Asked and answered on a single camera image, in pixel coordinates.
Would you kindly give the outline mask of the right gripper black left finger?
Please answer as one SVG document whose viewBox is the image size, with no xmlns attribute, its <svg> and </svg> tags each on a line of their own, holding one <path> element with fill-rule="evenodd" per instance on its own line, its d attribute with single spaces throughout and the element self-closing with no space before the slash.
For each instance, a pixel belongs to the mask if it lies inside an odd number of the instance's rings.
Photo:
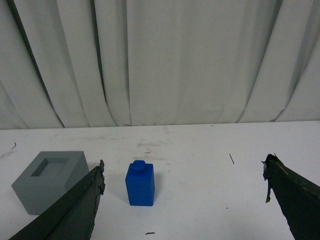
<svg viewBox="0 0 320 240">
<path fill-rule="evenodd" d="M 12 240 L 89 240 L 105 191 L 104 162 L 68 190 Z"/>
</svg>

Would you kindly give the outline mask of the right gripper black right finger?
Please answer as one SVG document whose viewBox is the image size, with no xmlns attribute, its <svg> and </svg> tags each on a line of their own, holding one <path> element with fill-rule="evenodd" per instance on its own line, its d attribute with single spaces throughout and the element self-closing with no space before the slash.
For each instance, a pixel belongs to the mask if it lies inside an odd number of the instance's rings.
<svg viewBox="0 0 320 240">
<path fill-rule="evenodd" d="M 320 238 L 320 187 L 290 168 L 273 154 L 263 163 L 263 178 L 267 181 L 265 202 L 274 193 L 289 229 L 296 240 Z"/>
</svg>

